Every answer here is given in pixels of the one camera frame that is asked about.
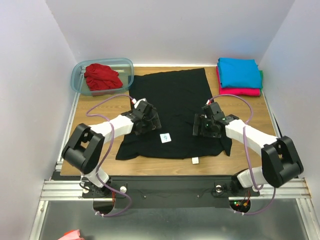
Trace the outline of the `black t shirt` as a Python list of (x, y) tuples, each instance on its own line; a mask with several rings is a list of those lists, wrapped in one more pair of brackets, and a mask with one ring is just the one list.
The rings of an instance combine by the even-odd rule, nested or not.
[(218, 156), (222, 152), (230, 156), (231, 139), (193, 135), (195, 115), (212, 98), (204, 68), (136, 75), (129, 94), (154, 105), (161, 128), (142, 135), (125, 135), (116, 160), (139, 156), (188, 159)]

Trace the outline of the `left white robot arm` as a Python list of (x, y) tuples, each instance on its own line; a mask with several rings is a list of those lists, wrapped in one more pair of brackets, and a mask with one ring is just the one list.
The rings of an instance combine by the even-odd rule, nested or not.
[(139, 136), (161, 127), (157, 109), (144, 98), (134, 100), (131, 110), (112, 120), (106, 118), (105, 122), (91, 126), (78, 124), (65, 144), (61, 157), (94, 185), (94, 191), (100, 197), (108, 196), (111, 191), (127, 197), (125, 192), (111, 187), (108, 182), (110, 176), (101, 168), (103, 146), (110, 143), (109, 153), (115, 138), (128, 134)]

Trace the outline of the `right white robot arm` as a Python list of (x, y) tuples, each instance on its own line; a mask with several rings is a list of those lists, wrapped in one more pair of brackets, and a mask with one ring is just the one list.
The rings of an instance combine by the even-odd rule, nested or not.
[(265, 184), (279, 188), (303, 173), (298, 151), (288, 136), (269, 135), (233, 114), (225, 115), (217, 102), (208, 102), (202, 109), (203, 114), (194, 116), (194, 136), (236, 140), (261, 157), (260, 167), (249, 164), (246, 170), (232, 177), (230, 189), (233, 194), (242, 195), (248, 188), (257, 191)]

